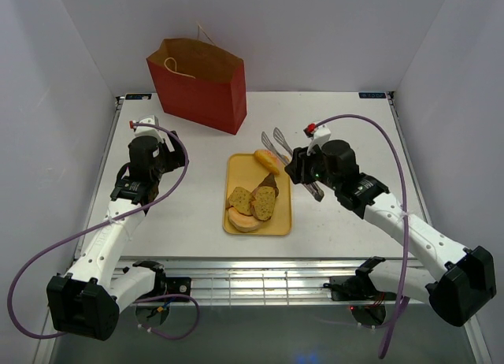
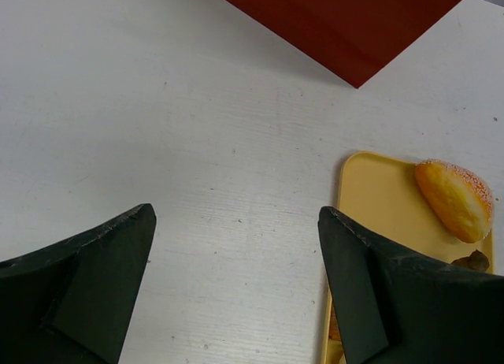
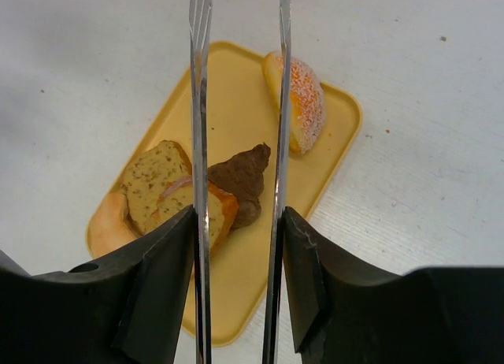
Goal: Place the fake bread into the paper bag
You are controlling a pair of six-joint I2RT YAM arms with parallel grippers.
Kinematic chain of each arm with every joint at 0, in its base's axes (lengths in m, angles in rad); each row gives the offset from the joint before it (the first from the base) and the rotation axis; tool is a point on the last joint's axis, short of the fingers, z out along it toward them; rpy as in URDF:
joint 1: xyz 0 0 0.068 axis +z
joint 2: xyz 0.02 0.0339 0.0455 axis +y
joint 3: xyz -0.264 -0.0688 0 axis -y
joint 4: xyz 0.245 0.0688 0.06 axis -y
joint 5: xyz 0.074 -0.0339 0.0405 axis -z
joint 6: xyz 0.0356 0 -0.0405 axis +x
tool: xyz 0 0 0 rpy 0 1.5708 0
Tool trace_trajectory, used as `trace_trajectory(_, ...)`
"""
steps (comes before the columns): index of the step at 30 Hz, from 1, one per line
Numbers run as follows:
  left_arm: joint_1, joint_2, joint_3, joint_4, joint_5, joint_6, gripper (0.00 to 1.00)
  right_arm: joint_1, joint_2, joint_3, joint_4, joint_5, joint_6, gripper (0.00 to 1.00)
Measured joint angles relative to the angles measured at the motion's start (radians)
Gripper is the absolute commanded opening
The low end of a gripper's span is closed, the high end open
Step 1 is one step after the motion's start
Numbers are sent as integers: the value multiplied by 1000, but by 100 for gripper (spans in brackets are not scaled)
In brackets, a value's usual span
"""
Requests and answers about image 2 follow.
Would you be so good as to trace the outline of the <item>sugared pink doughnut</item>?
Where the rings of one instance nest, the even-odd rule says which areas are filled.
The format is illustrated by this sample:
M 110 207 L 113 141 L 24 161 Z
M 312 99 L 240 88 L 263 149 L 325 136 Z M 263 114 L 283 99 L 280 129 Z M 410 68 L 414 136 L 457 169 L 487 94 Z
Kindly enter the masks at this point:
M 491 189 L 472 171 L 438 159 L 414 166 L 413 175 L 428 205 L 443 226 L 464 243 L 485 239 L 493 225 Z

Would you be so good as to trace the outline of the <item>chocolate dipped bread cone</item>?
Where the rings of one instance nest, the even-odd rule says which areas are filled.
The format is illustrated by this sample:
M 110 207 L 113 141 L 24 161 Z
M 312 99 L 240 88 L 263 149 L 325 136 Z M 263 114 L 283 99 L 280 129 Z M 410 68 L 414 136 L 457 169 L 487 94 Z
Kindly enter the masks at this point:
M 490 267 L 488 257 L 479 250 L 473 251 L 469 256 L 455 259 L 451 264 L 461 268 L 471 269 L 479 273 L 486 273 Z

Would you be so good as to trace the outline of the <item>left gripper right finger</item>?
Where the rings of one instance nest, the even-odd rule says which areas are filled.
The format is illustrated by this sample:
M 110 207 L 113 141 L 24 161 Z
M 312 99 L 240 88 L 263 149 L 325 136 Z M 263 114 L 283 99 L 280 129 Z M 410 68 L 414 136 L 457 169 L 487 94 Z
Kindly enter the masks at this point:
M 330 206 L 318 232 L 348 363 L 502 362 L 502 277 L 411 250 Z

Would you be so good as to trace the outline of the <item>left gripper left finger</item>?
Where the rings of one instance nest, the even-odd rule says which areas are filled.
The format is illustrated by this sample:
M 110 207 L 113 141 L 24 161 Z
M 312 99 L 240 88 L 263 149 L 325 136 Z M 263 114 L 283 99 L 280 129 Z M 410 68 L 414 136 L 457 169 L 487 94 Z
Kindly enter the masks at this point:
M 3 363 L 117 363 L 157 218 L 140 204 L 1 263 Z

